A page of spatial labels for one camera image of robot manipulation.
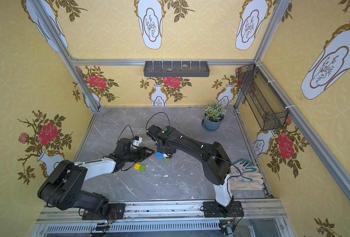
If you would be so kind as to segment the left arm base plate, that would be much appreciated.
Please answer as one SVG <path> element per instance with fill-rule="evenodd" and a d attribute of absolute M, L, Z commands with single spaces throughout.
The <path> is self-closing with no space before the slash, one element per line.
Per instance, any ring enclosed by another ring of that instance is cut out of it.
<path fill-rule="evenodd" d="M 125 203 L 109 203 L 100 213 L 86 210 L 83 213 L 82 220 L 122 220 L 125 213 Z"/>

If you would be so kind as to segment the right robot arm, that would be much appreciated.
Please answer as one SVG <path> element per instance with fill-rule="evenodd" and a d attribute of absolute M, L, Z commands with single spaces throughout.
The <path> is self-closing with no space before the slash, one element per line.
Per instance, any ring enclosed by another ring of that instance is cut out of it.
<path fill-rule="evenodd" d="M 181 150 L 200 161 L 206 179 L 213 183 L 215 201 L 224 207 L 231 203 L 228 179 L 232 162 L 220 143 L 197 141 L 171 126 L 161 129 L 152 125 L 146 129 L 146 134 L 156 143 L 161 153 L 172 155 L 176 150 Z"/>

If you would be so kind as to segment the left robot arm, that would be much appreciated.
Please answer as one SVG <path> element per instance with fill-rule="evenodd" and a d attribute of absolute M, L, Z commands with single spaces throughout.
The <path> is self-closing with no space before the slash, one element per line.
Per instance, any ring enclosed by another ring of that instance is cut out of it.
<path fill-rule="evenodd" d="M 38 190 L 37 196 L 50 207 L 60 210 L 80 208 L 105 216 L 109 200 L 100 194 L 82 190 L 84 181 L 121 171 L 125 163 L 133 165 L 144 161 L 155 151 L 135 146 L 131 139 L 122 138 L 114 152 L 99 160 L 74 163 L 61 161 Z"/>

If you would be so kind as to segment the blue long lego brick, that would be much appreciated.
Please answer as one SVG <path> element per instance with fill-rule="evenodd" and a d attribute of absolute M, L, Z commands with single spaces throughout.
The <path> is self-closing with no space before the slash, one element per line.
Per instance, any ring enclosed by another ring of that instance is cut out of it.
<path fill-rule="evenodd" d="M 165 154 L 162 154 L 162 153 L 156 153 L 156 158 L 157 159 L 165 159 L 166 156 L 165 156 Z"/>

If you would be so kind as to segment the yellow lego brick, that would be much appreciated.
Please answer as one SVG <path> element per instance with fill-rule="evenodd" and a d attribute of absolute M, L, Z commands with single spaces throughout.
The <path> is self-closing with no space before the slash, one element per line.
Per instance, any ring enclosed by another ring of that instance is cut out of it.
<path fill-rule="evenodd" d="M 134 169 L 139 170 L 140 169 L 140 164 L 135 164 Z"/>

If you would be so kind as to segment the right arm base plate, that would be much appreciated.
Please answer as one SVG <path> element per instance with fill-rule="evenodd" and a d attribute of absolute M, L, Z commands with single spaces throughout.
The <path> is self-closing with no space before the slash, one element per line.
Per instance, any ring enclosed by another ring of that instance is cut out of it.
<path fill-rule="evenodd" d="M 206 201 L 200 207 L 206 218 L 236 218 L 243 217 L 244 212 L 240 201 L 231 201 L 227 207 L 217 201 Z"/>

